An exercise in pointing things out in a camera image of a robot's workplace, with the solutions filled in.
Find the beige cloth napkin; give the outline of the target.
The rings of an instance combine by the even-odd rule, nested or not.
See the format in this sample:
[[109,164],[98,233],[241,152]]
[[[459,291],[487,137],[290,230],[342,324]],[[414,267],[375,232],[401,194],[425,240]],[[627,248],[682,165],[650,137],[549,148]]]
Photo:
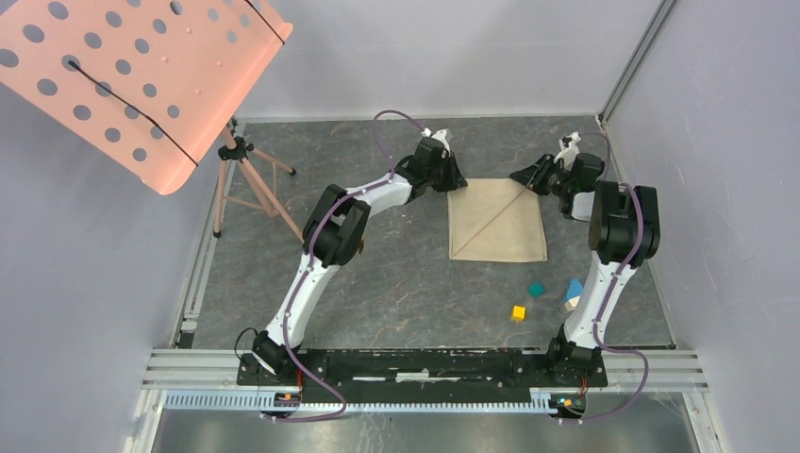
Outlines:
[[447,195],[451,260],[548,259],[540,197],[508,178],[471,178]]

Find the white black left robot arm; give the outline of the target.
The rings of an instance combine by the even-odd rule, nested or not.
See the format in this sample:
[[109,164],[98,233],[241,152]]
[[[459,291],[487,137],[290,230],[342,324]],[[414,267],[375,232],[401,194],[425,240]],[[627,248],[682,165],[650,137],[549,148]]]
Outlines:
[[302,344],[310,316],[330,279],[362,249],[368,221],[404,206],[432,189],[448,193],[467,186],[449,129],[426,129],[415,152],[383,177],[356,188],[325,188],[303,230],[297,274],[273,320],[253,342],[260,372],[273,384],[289,382],[296,372],[291,354]]

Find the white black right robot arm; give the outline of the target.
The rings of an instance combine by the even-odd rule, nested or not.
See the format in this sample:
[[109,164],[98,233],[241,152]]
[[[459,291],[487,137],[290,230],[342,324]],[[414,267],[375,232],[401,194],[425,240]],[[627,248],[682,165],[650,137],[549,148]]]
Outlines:
[[658,251],[658,192],[603,180],[606,163],[579,153],[567,167],[546,154],[509,178],[537,195],[555,195],[565,218],[589,224],[591,266],[577,305],[548,345],[544,370],[568,385],[599,367],[605,331],[627,282]]

